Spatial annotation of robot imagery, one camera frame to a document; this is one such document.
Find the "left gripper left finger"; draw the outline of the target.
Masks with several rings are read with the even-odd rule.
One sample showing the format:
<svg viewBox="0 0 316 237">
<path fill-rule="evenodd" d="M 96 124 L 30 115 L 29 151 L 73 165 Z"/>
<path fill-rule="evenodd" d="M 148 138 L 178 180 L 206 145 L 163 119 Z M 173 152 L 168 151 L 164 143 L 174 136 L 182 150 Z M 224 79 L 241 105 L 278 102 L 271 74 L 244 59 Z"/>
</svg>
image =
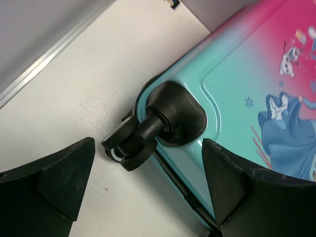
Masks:
<svg viewBox="0 0 316 237">
<path fill-rule="evenodd" d="M 56 153 L 0 174 L 2 237 L 67 237 L 95 157 L 86 137 Z"/>
</svg>

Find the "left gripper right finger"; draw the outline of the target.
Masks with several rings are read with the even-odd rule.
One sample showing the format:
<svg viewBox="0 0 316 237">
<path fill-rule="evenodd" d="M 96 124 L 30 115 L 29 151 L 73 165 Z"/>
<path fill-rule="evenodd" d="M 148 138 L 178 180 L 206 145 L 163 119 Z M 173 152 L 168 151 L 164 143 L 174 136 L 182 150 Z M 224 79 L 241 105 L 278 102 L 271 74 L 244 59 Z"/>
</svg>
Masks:
<svg viewBox="0 0 316 237">
<path fill-rule="evenodd" d="M 202 142 L 202 161 L 223 236 L 315 236 L 314 182 L 267 169 L 211 139 Z"/>
</svg>

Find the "pink hard-shell suitcase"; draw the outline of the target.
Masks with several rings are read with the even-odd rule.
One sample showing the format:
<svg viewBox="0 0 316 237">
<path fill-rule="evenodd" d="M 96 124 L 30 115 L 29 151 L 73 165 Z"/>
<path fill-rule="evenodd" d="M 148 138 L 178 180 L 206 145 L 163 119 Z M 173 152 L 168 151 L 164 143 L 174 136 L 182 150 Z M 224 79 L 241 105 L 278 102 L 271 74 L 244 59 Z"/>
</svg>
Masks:
<svg viewBox="0 0 316 237">
<path fill-rule="evenodd" d="M 223 237 L 202 161 L 211 139 L 272 171 L 316 183 L 316 3 L 262 0 L 142 88 L 102 141 L 127 171 L 156 161 Z"/>
</svg>

